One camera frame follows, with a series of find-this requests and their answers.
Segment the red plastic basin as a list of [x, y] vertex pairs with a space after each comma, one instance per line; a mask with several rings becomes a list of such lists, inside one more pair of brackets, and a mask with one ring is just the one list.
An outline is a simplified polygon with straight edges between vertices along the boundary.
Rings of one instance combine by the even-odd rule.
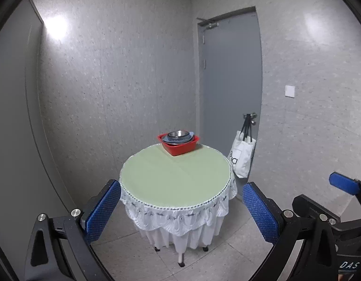
[[160, 134], [157, 136], [157, 139], [161, 142], [163, 148], [168, 152], [168, 154], [172, 156], [178, 156], [182, 154], [186, 154], [188, 152], [194, 151], [196, 149], [196, 145], [199, 141], [199, 136], [194, 135], [192, 140], [187, 143], [181, 143], [176, 145], [169, 145], [163, 141], [163, 137], [165, 134]]

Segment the medium steel bowl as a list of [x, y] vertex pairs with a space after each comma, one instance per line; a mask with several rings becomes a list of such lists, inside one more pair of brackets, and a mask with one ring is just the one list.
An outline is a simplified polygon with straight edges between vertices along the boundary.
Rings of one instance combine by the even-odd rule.
[[167, 134], [168, 138], [171, 140], [184, 140], [190, 135], [190, 132], [186, 130], [176, 130], [169, 132]]

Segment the blue plastic plate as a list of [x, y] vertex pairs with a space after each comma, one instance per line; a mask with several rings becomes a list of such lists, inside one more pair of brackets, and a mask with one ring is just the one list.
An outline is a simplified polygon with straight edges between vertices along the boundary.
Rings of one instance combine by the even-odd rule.
[[167, 134], [168, 133], [166, 133], [163, 137], [161, 137], [161, 140], [164, 141], [164, 143], [173, 146], [188, 143], [192, 141], [194, 138], [194, 133], [192, 131], [190, 132], [190, 135], [184, 140], [171, 140], [168, 138]]

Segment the white tote bag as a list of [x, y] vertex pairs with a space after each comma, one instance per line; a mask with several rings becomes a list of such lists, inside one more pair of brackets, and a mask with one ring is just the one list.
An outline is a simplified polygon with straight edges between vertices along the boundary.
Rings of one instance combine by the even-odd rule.
[[245, 119], [242, 128], [236, 132], [229, 152], [232, 170], [238, 178], [248, 177], [255, 145], [256, 139], [252, 136], [252, 125], [248, 119]]

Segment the white swivel table base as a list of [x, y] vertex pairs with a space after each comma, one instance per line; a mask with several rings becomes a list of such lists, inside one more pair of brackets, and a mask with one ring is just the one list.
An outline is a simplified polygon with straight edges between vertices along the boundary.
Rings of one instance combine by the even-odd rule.
[[154, 250], [168, 268], [183, 268], [184, 266], [193, 264], [206, 256], [206, 254], [210, 251], [210, 248], [187, 248], [185, 252], [181, 253], [175, 250], [174, 245], [171, 245], [170, 247], [154, 247]]

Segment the grey door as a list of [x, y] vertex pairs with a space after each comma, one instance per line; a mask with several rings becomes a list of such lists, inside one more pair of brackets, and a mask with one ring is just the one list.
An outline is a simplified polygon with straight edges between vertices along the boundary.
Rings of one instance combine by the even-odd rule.
[[251, 6], [212, 18], [214, 29], [197, 25], [202, 143], [228, 155], [244, 122], [262, 105], [262, 47], [259, 20]]

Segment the door closer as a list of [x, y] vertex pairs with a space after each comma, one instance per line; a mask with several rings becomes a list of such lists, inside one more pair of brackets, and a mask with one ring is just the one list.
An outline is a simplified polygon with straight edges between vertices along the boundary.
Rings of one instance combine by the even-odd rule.
[[205, 29], [214, 29], [219, 26], [219, 23], [212, 19], [203, 19], [199, 17], [196, 19], [199, 21], [198, 25], [200, 27], [204, 27]]

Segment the white wall switch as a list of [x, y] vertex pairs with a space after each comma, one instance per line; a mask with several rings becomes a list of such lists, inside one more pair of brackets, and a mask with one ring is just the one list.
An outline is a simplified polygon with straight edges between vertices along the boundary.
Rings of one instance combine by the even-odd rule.
[[285, 86], [285, 97], [294, 98], [295, 97], [295, 87], [294, 86]]

